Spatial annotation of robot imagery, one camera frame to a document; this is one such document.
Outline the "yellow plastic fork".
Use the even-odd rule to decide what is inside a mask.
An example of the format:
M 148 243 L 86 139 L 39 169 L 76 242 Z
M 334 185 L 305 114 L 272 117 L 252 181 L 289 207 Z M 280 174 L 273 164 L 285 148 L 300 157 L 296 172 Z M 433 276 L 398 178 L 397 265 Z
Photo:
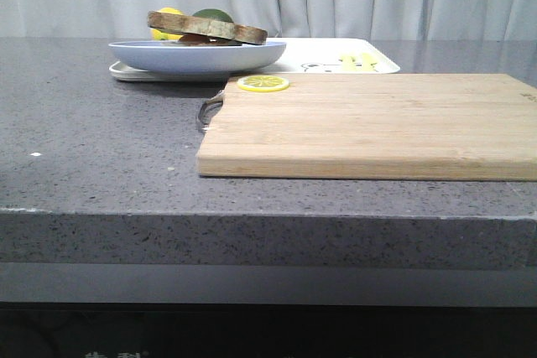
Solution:
M 341 54 L 339 57 L 341 61 L 342 72 L 355 72 L 358 71 L 357 57 L 354 54 Z

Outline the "light blue round plate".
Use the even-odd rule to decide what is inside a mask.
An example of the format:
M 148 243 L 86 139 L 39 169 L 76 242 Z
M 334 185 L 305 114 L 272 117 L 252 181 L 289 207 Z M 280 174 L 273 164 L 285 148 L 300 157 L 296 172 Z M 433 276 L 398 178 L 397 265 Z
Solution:
M 165 74 L 217 74 L 255 70 L 277 61 L 286 43 L 269 41 L 242 46 L 160 46 L 159 41 L 110 43 L 115 57 L 134 69 Z

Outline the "fried egg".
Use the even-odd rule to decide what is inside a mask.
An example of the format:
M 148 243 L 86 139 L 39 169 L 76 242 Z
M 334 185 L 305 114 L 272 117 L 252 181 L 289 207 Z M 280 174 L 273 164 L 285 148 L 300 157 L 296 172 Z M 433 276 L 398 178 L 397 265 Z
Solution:
M 184 46 L 242 46 L 240 41 L 210 37 L 202 34 L 184 34 L 178 40 Z

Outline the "bread slice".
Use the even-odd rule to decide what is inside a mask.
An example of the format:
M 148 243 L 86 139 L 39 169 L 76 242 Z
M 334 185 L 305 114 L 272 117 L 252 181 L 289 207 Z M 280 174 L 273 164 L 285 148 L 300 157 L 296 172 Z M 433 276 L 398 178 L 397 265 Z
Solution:
M 265 44 L 268 37 L 266 30 L 256 27 L 189 15 L 178 16 L 176 27 L 183 34 L 202 34 L 210 37 L 234 39 L 245 44 Z
M 181 46 L 183 46 L 182 43 L 180 43 L 178 41 L 171 41 L 171 40 L 159 41 L 159 45 L 160 46 L 169 46 L 169 47 L 181 47 Z

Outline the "lemon slice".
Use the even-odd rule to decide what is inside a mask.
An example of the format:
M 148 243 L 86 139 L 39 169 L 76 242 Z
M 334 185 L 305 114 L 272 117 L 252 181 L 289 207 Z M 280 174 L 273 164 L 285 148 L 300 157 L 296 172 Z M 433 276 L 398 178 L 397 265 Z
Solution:
M 289 80 L 275 75 L 249 75 L 237 80 L 237 86 L 245 91 L 277 92 L 289 88 Z

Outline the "green lime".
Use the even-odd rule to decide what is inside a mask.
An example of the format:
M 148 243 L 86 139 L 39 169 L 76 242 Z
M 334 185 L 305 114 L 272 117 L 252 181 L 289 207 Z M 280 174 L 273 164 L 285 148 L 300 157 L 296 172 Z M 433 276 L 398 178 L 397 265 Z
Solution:
M 209 18 L 225 23 L 234 23 L 234 20 L 228 13 L 216 8 L 204 8 L 193 13 L 192 16 L 197 18 Z

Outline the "wooden cutting board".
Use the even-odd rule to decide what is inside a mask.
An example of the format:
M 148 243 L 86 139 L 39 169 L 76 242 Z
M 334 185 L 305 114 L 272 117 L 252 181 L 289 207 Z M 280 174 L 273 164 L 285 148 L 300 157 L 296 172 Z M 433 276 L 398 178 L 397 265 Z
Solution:
M 204 176 L 535 180 L 536 90 L 505 74 L 231 80 L 196 156 Z

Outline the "rear yellow lemon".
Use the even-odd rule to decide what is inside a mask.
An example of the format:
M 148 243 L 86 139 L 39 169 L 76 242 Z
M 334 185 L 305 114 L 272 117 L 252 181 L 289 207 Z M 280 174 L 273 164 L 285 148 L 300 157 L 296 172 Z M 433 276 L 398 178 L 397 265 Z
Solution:
M 164 7 L 156 11 L 150 11 L 147 15 L 147 23 L 153 40 L 178 40 L 184 36 L 177 27 L 178 16 L 184 13 L 176 8 Z

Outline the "yellow plastic knife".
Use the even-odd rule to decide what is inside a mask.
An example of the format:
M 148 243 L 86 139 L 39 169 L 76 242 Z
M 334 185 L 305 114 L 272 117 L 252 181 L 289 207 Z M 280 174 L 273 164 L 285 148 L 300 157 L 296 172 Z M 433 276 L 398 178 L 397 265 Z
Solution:
M 361 71 L 362 72 L 376 72 L 376 64 L 378 63 L 377 59 L 369 53 L 361 53 L 362 63 Z

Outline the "white bear tray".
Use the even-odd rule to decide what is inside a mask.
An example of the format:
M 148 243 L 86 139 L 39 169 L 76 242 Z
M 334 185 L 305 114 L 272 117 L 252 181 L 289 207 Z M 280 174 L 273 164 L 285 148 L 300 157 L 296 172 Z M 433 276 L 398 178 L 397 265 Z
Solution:
M 117 59 L 109 71 L 117 80 L 122 81 L 219 81 L 230 75 L 276 73 L 344 73 L 344 74 L 391 74 L 400 71 L 400 67 L 389 57 L 376 49 L 364 39 L 351 38 L 270 38 L 269 41 L 286 43 L 286 49 L 280 58 L 262 68 L 217 74 L 177 75 L 134 69 Z M 361 53 L 372 54 L 378 61 L 376 72 L 361 71 Z M 357 57 L 358 71 L 342 72 L 341 54 L 354 54 Z

